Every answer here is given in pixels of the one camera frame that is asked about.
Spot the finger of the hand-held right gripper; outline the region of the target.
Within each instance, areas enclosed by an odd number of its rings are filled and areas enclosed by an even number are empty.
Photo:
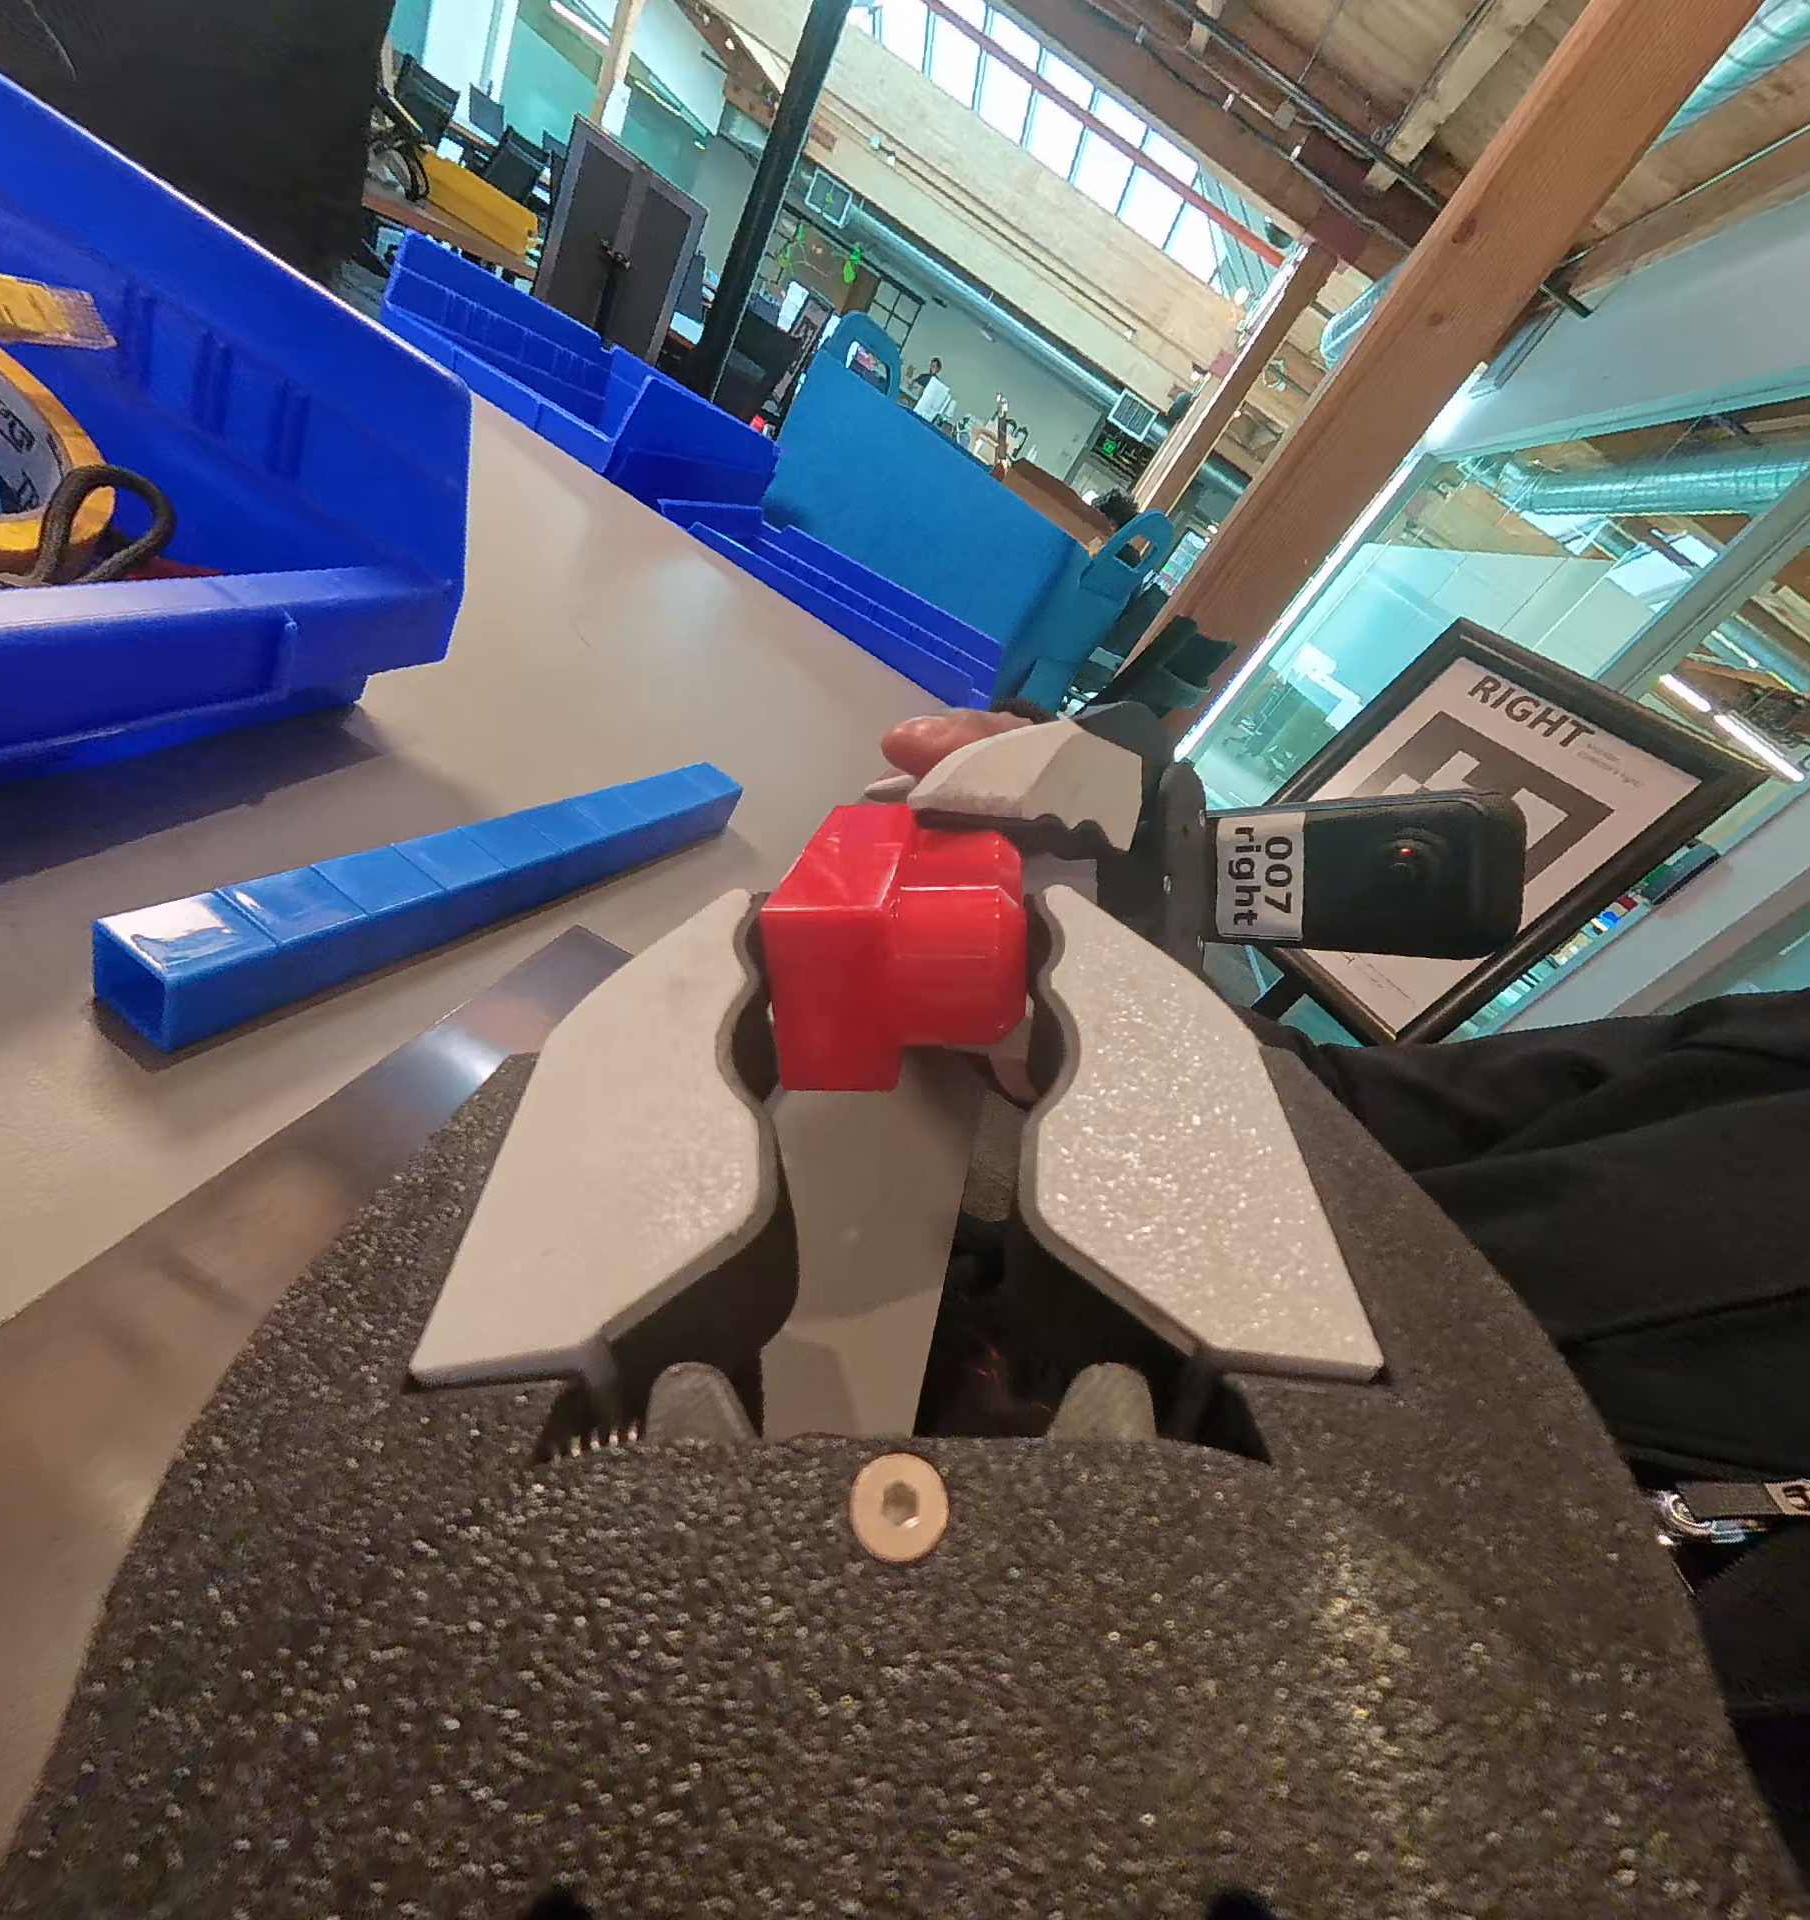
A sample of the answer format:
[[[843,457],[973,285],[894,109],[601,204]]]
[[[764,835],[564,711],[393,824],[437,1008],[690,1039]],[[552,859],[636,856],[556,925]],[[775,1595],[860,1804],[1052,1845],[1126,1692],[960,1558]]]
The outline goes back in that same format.
[[[1055,718],[957,746],[902,792],[902,805],[926,826],[996,833],[1025,856],[1120,857],[1143,826],[1146,772],[1123,738]]]

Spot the large blue plastic bin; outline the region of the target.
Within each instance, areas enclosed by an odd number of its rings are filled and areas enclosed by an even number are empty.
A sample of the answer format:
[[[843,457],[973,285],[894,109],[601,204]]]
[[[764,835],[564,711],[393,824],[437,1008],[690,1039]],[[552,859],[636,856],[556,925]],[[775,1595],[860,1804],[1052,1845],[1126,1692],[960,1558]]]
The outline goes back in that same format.
[[[454,377],[2,75],[0,275],[91,297],[113,337],[2,347],[101,463],[0,574],[0,785],[346,708],[445,656]]]

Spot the person's black jacket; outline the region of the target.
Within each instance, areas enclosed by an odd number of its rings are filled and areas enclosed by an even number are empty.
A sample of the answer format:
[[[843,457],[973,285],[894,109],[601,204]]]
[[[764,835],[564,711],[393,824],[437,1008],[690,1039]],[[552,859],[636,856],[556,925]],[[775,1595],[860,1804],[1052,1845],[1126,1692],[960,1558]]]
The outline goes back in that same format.
[[[1566,1341],[1620,1452],[1663,1481],[1810,1481],[1810,1292]],[[1737,1741],[1810,1885],[1810,1523],[1692,1594]]]

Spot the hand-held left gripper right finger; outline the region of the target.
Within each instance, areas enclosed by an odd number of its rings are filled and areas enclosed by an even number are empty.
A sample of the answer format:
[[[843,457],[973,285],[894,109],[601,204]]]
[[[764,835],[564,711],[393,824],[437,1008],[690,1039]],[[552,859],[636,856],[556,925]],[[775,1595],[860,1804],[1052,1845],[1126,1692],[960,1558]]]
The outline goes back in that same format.
[[[1085,895],[1035,907],[1035,1039],[1057,1039],[1019,1141],[1037,1247],[1180,1357],[1374,1380],[1379,1341],[1236,1011]]]

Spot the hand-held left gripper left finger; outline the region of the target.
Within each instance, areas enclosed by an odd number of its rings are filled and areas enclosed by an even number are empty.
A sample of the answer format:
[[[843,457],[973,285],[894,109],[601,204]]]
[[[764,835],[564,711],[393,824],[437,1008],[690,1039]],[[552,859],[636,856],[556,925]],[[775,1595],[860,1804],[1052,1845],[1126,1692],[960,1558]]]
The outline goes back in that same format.
[[[412,1352],[417,1389],[755,1379],[782,1331],[760,897],[729,891],[549,1037]]]

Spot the dark flat plate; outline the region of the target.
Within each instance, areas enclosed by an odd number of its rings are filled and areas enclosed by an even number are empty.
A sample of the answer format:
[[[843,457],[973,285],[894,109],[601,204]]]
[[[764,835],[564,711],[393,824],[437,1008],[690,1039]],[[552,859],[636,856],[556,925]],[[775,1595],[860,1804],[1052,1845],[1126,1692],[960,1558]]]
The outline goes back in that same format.
[[[340,1188],[369,1188],[559,1022],[630,953],[583,928],[559,935],[481,994],[352,1078],[278,1138]]]

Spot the black column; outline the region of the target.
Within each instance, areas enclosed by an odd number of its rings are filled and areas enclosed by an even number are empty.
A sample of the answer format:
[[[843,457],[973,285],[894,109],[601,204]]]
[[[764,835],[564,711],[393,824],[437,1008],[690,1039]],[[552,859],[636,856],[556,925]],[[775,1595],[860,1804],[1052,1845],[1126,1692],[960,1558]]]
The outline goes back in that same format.
[[[774,128],[757,160],[749,198],[726,255],[726,270],[686,374],[690,392],[707,401],[717,401],[726,364],[735,347],[750,301],[757,267],[771,241],[796,160],[810,132],[830,66],[844,36],[848,10],[848,3],[810,5],[796,39],[788,77],[779,84]]]

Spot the red plastic block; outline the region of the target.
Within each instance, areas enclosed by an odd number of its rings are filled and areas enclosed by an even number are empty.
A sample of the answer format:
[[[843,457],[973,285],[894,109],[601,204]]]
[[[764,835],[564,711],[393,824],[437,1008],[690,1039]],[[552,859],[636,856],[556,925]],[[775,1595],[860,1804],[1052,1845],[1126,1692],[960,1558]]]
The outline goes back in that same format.
[[[988,1050],[1027,1009],[1018,849],[901,804],[834,810],[757,912],[788,1093],[891,1093],[913,1050]]]

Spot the person's right hand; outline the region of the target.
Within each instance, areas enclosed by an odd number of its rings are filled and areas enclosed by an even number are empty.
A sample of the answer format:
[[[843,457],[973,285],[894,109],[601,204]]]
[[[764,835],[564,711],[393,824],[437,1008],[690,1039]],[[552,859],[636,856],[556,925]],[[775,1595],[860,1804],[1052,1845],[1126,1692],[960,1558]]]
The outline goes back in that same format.
[[[871,780],[864,798],[869,804],[896,804],[911,787],[938,763],[981,738],[999,738],[1035,726],[1025,714],[1010,711],[948,711],[904,719],[879,738],[885,772]]]

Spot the wooden post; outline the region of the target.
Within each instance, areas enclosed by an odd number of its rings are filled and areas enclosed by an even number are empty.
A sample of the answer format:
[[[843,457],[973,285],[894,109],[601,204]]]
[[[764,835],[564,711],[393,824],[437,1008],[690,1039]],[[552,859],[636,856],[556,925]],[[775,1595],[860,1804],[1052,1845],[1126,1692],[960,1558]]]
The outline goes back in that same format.
[[[1337,253],[1321,242],[1300,241],[1282,257],[1266,292],[1239,326],[1236,347],[1224,348],[1200,377],[1194,396],[1152,452],[1146,469],[1131,487],[1138,509],[1172,513],[1177,499],[1204,468],[1233,415],[1252,394],[1263,369],[1285,347],[1291,327],[1324,290],[1340,265]]]
[[[1745,3],[1590,3],[1204,546],[1167,617],[1263,641],[1748,25]]]

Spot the yellow bin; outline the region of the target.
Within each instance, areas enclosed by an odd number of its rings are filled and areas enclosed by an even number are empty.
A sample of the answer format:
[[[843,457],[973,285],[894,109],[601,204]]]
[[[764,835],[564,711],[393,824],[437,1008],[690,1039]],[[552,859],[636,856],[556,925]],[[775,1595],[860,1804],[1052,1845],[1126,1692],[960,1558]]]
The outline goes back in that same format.
[[[485,244],[515,258],[530,255],[536,238],[536,216],[527,204],[512,200],[480,174],[437,156],[437,152],[421,152],[417,170],[427,186],[424,204],[460,228],[468,228]]]

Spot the black framed marker sign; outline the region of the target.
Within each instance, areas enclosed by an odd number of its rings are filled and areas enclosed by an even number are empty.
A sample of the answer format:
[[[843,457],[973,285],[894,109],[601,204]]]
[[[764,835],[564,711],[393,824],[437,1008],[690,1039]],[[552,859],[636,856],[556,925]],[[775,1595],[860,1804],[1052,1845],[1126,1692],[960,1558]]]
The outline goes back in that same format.
[[[1444,1039],[1759,782],[1680,722],[1455,619],[1274,801],[1510,798],[1525,817],[1515,937],[1478,961],[1276,949],[1261,1009],[1308,998],[1365,1045]]]

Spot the long blue square bar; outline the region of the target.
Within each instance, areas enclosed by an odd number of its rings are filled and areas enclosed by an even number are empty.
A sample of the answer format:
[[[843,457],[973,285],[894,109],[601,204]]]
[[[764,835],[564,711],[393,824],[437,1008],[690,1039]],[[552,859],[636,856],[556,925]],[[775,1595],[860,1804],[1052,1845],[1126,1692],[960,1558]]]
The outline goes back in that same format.
[[[221,1037],[722,835],[710,763],[101,917],[93,998],[160,1054]]]

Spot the flat blue trays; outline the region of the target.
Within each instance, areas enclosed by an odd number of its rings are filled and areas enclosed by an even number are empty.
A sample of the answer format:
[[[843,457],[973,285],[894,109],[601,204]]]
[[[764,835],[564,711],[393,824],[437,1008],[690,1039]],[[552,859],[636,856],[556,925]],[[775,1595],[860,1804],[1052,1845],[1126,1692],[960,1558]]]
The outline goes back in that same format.
[[[1003,645],[758,507],[664,497],[657,511],[946,708],[984,711]]]

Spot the person's right forearm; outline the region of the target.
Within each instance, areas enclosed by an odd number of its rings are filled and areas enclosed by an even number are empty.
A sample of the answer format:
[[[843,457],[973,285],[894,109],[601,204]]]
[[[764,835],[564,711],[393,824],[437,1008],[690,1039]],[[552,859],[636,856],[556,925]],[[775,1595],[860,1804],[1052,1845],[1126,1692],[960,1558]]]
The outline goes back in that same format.
[[[1567,1350],[1810,1329],[1810,987],[1468,1042],[1337,1046],[1251,1011]]]

